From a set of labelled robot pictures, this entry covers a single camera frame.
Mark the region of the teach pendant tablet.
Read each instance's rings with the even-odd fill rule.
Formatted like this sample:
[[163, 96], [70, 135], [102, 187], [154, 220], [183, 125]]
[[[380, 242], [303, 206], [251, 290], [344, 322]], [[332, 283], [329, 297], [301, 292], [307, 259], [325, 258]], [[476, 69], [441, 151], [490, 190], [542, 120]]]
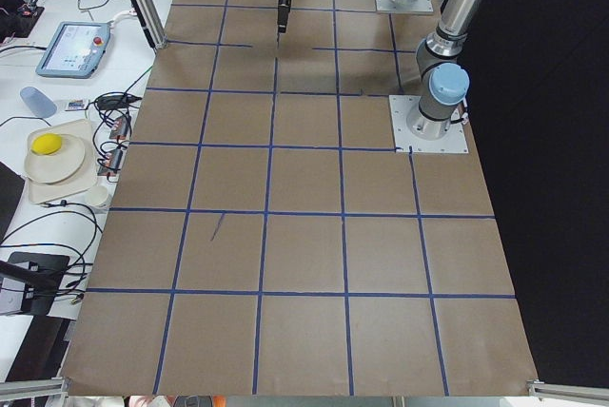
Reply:
[[39, 62], [36, 74], [86, 79], [98, 68], [110, 37], [109, 23], [62, 22]]

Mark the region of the power strip with plugs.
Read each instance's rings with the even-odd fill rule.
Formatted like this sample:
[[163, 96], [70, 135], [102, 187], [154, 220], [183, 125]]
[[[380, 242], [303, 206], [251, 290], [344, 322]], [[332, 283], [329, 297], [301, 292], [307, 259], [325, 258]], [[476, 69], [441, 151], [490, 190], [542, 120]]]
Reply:
[[128, 149], [130, 132], [130, 117], [119, 116], [110, 129], [108, 139], [100, 146], [101, 155], [97, 170], [99, 177], [116, 177], [120, 173]]

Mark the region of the blue plastic cup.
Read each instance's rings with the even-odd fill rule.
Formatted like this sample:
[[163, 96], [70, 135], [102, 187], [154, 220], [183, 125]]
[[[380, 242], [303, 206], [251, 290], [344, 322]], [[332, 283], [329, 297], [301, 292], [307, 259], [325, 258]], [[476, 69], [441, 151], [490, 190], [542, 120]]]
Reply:
[[35, 117], [48, 118], [57, 111], [56, 104], [36, 87], [23, 87], [20, 97]]

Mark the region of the beige serving tray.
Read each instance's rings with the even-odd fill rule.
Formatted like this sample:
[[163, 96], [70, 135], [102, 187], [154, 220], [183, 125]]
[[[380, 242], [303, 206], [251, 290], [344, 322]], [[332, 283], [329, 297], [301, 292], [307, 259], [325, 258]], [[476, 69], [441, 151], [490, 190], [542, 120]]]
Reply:
[[[38, 137], [51, 133], [62, 138], [61, 148], [49, 155], [31, 151]], [[24, 161], [29, 200], [42, 204], [87, 191], [97, 184], [92, 125], [85, 119], [33, 131], [27, 138]]]

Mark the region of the yellow fruit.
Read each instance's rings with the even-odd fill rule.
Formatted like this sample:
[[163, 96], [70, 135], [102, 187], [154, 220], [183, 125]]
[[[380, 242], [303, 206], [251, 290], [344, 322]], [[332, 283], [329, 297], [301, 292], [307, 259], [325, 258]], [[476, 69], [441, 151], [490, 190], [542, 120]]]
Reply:
[[36, 137], [30, 146], [36, 155], [51, 155], [59, 151], [63, 145], [62, 137], [55, 133], [45, 133]]

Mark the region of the beige plate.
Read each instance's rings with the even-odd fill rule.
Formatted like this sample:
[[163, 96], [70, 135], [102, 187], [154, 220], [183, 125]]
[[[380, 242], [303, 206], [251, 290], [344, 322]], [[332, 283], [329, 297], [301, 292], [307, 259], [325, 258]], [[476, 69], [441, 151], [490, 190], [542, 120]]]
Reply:
[[24, 161], [28, 178], [41, 184], [53, 184], [65, 180], [81, 166], [85, 160], [84, 142], [72, 135], [62, 137], [61, 149], [51, 155], [36, 155], [29, 152]]

